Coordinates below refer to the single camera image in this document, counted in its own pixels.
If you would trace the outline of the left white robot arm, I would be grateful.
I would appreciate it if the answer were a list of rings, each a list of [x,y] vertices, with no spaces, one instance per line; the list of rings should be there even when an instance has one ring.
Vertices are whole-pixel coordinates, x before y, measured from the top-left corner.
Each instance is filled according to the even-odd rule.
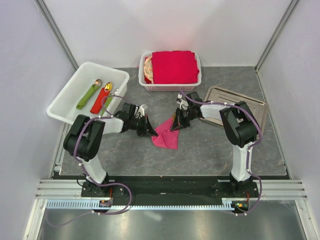
[[[103,135],[136,131],[140,137],[158,134],[152,127],[145,105],[124,103],[122,109],[111,116],[90,118],[80,114],[67,133],[63,148],[75,158],[83,169],[86,179],[93,183],[92,191],[99,197],[106,196],[110,191],[108,174],[98,158]]]

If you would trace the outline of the pink paper napkin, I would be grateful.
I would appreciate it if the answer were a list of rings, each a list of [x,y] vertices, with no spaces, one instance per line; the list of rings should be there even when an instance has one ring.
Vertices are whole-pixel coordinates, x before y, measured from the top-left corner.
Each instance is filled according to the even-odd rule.
[[[169,118],[155,129],[158,136],[151,137],[154,146],[172,150],[178,149],[179,131],[171,131],[172,123],[172,118]]]

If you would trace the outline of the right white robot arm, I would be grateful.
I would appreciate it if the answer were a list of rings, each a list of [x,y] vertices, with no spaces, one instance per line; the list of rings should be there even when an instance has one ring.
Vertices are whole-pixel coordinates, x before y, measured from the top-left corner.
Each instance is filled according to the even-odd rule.
[[[212,118],[222,122],[225,135],[232,144],[232,169],[227,180],[213,182],[215,195],[218,198],[258,197],[258,185],[251,171],[251,152],[262,132],[247,103],[204,102],[196,91],[180,92],[176,101],[179,107],[172,116],[172,132],[190,127],[194,119]]]

